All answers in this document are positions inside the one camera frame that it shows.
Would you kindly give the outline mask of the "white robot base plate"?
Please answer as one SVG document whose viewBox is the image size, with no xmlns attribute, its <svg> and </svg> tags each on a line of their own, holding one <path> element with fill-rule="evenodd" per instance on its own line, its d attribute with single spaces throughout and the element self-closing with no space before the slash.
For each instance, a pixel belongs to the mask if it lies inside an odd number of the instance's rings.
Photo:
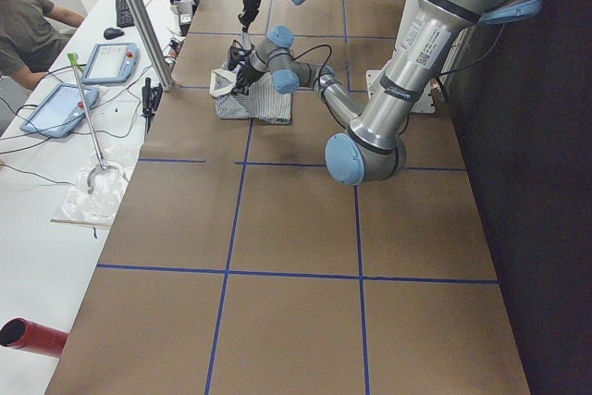
<svg viewBox="0 0 592 395">
<path fill-rule="evenodd" d="M 371 100 L 378 92 L 379 79 L 382 74 L 382 69 L 367 70 L 365 72 L 368 100 Z M 416 95 L 416 101 L 411 108 L 411 112 L 413 114 L 434 114 L 436 112 L 436 106 L 431 94 L 430 83 L 426 84 L 421 92 L 414 92 L 414 94 Z"/>
</svg>

